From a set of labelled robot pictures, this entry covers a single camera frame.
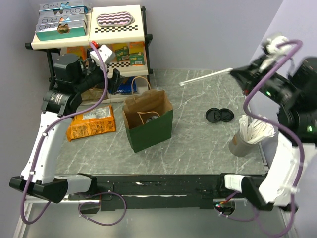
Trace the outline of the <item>brown paper bag with handles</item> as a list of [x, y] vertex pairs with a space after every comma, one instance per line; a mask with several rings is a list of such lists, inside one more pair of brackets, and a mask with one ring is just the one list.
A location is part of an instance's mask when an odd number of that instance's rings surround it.
[[152, 89], [125, 99], [122, 116], [134, 153], [171, 138], [173, 106], [164, 90]]

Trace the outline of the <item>white paper straw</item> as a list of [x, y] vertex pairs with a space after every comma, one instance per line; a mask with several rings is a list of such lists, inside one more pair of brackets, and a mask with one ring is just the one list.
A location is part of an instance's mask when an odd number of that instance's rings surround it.
[[194, 83], [194, 82], [198, 82], [198, 81], [201, 81], [201, 80], [205, 80], [207, 79], [208, 77], [213, 77], [213, 76], [219, 76], [219, 75], [223, 75], [223, 74], [228, 74], [233, 68], [226, 68], [226, 69], [223, 69], [223, 70], [220, 70], [220, 71], [217, 71], [217, 72], [213, 72], [211, 74], [207, 74], [207, 75], [204, 75], [204, 76], [200, 76], [200, 77], [196, 77], [196, 78], [193, 78], [193, 79], [190, 79], [190, 80], [186, 80], [186, 81], [182, 81], [179, 83], [179, 86], [184, 86], [186, 84], [191, 84], [191, 83]]

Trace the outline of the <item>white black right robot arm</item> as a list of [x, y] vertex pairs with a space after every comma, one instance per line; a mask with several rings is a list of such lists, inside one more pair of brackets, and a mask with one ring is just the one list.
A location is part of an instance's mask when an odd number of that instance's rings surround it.
[[257, 117], [278, 128], [278, 145], [270, 169], [258, 184], [253, 176], [222, 174], [216, 185], [217, 194], [228, 197], [241, 193], [258, 210], [273, 206], [285, 211], [296, 210], [295, 194], [306, 164], [317, 154], [317, 59], [304, 58], [294, 75], [284, 78], [277, 69], [282, 60], [263, 77], [250, 77], [259, 82], [249, 92], [248, 103], [256, 91], [280, 105], [278, 121]]

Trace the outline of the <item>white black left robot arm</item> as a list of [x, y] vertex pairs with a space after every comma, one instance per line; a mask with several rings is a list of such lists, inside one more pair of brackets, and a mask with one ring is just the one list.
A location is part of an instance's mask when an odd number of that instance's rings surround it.
[[74, 113], [82, 103], [82, 93], [104, 80], [108, 65], [115, 54], [102, 53], [101, 59], [90, 53], [90, 67], [78, 55], [67, 53], [54, 64], [55, 77], [41, 106], [41, 122], [29, 161], [19, 176], [12, 177], [9, 186], [43, 200], [59, 203], [66, 195], [80, 193], [86, 199], [97, 196], [97, 178], [87, 174], [56, 176], [56, 163], [63, 137]]

